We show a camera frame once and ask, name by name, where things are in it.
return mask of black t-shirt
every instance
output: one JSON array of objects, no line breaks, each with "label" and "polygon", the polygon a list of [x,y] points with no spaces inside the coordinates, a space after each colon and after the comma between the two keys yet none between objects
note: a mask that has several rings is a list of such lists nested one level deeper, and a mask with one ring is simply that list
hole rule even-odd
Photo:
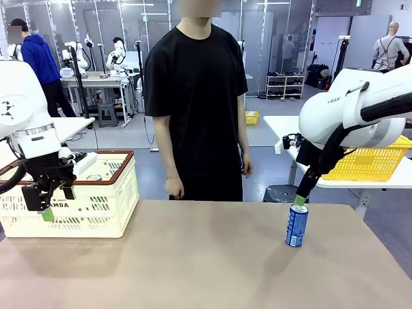
[{"label": "black t-shirt", "polygon": [[174,161],[181,178],[240,171],[238,96],[247,92],[239,44],[212,25],[195,40],[174,28],[145,64],[147,116],[171,116]]}]

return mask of blue hoodie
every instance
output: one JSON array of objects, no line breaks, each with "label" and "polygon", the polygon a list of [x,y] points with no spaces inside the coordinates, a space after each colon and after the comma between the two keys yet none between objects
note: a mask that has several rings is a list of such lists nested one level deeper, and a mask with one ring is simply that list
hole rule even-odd
[{"label": "blue hoodie", "polygon": [[24,62],[27,62],[36,73],[40,84],[60,79],[50,48],[40,35],[27,36],[21,46],[21,54]]}]

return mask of stool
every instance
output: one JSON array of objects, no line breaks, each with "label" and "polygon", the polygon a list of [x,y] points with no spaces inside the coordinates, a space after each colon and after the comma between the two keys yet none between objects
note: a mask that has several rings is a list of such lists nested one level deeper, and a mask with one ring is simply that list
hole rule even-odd
[{"label": "stool", "polygon": [[296,199],[297,187],[295,185],[270,185],[266,188],[263,203],[289,203]]},{"label": "stool", "polygon": [[99,127],[117,127],[118,120],[113,104],[97,104],[97,110]]}]

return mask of black pants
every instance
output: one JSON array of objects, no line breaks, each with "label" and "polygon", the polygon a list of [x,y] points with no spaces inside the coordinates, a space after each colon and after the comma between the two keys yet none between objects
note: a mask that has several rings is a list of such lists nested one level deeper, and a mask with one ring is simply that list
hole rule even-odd
[{"label": "black pants", "polygon": [[43,88],[44,96],[47,100],[47,110],[51,117],[60,117],[57,111],[57,104],[62,108],[66,117],[76,117],[74,110],[64,95],[62,82],[60,80],[43,84],[41,88]]},{"label": "black pants", "polygon": [[186,201],[243,201],[241,172],[181,178]]}]

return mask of mannequin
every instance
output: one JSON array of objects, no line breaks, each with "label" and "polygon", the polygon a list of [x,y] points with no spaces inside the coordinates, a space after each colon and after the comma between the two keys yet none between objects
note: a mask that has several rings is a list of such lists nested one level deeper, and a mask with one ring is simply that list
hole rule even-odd
[{"label": "mannequin", "polygon": [[401,62],[405,65],[409,59],[409,52],[406,49],[401,38],[396,37],[399,30],[399,23],[393,21],[389,23],[388,35],[377,40],[373,47],[373,66],[374,70],[387,73],[395,69],[395,62],[398,58],[398,52],[404,55]]}]

